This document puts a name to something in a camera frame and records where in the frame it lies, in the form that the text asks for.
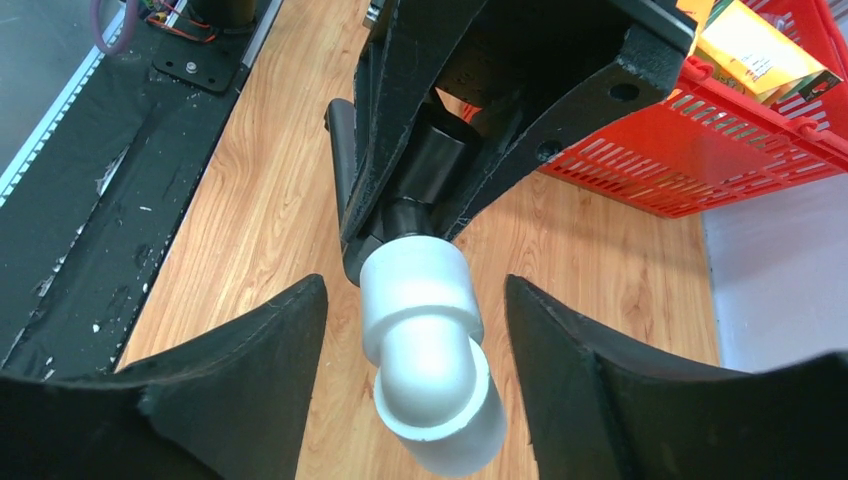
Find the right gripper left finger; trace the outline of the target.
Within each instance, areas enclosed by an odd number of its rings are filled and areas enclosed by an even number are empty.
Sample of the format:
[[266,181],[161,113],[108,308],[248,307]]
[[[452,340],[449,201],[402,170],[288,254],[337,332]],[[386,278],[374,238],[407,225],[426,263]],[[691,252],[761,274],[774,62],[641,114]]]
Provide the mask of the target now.
[[292,479],[328,313],[310,274],[108,374],[1,377],[5,479]]

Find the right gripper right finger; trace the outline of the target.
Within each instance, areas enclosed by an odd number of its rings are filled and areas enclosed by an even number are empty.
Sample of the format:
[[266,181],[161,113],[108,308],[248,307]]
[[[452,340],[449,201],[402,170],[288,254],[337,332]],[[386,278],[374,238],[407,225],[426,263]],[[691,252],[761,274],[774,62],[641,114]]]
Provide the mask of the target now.
[[506,318],[542,479],[843,479],[847,355],[744,373],[586,317],[528,281]]

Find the white PVC elbow fitting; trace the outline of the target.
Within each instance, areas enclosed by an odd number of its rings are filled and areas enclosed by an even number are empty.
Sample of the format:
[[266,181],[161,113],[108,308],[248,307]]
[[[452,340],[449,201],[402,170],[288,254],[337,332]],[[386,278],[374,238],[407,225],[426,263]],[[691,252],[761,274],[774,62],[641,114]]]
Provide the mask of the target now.
[[370,254],[359,282],[379,418],[429,472],[480,471],[501,450],[507,418],[465,257],[448,241],[407,236]]

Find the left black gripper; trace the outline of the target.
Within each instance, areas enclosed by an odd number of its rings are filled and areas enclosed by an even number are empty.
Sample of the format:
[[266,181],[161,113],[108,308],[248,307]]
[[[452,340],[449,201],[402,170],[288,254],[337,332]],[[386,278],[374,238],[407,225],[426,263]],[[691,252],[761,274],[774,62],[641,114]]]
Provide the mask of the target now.
[[674,1],[382,1],[354,74],[356,177],[340,225],[360,236],[416,121],[471,147],[474,129],[424,105],[486,106],[482,149],[433,218],[456,237],[562,150],[671,92],[696,23]]

